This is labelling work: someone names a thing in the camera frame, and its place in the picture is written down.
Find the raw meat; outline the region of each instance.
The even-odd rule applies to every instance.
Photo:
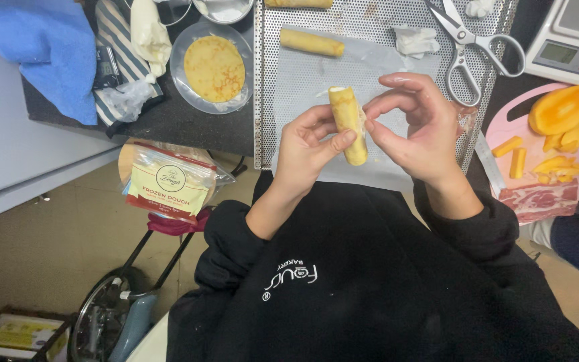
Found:
[[[567,217],[578,205],[578,179],[568,184],[534,184],[504,189],[499,200],[510,207],[520,224],[550,217]]]

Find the sweatshirt sleeve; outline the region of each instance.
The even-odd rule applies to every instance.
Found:
[[[519,235],[515,213],[491,195],[475,193],[484,209],[474,217],[451,220],[432,210],[425,185],[419,180],[414,182],[415,206],[430,231],[476,263],[515,263],[511,258],[520,257],[511,252]]]
[[[207,220],[209,248],[196,266],[199,288],[183,295],[169,311],[167,361],[202,361],[208,342],[241,281],[259,258],[267,241],[254,235],[242,202],[221,202]]]

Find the metal baking tray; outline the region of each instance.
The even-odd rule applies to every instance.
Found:
[[[432,0],[441,8],[439,0]],[[469,0],[456,0],[455,7],[461,14],[466,28],[479,36],[509,34],[518,0],[497,0],[494,11],[484,19],[468,17],[464,8]],[[439,73],[435,82],[446,98],[445,77],[454,58],[454,44],[438,25],[422,0],[334,0],[327,10],[314,8],[266,8],[263,0],[254,4],[254,160],[256,169],[269,169],[271,158],[276,151],[275,120],[273,98],[278,65],[279,32],[283,24],[293,24],[306,28],[355,37],[375,43],[394,46],[395,24],[407,24],[437,30],[437,40],[441,49]],[[503,44],[494,44],[493,51],[498,57],[504,53]],[[493,92],[497,72],[485,55],[474,47],[467,47],[466,59],[473,76],[482,85],[482,101],[475,120],[475,129],[481,129],[484,114]],[[306,70],[307,73],[317,70]],[[457,72],[453,75],[457,93],[463,99],[470,98],[470,89]],[[478,132],[465,133],[457,141],[457,162],[462,171],[467,172],[475,148]]]

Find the person's left hand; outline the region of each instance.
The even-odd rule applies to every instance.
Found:
[[[353,130],[346,129],[321,142],[330,133],[336,133],[330,105],[314,106],[286,124],[270,188],[281,190],[290,198],[307,195],[326,163],[357,139]]]

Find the product label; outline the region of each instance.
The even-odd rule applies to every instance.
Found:
[[[192,177],[173,164],[146,169],[134,164],[129,196],[135,199],[131,203],[168,217],[189,219],[200,212],[208,192]]]

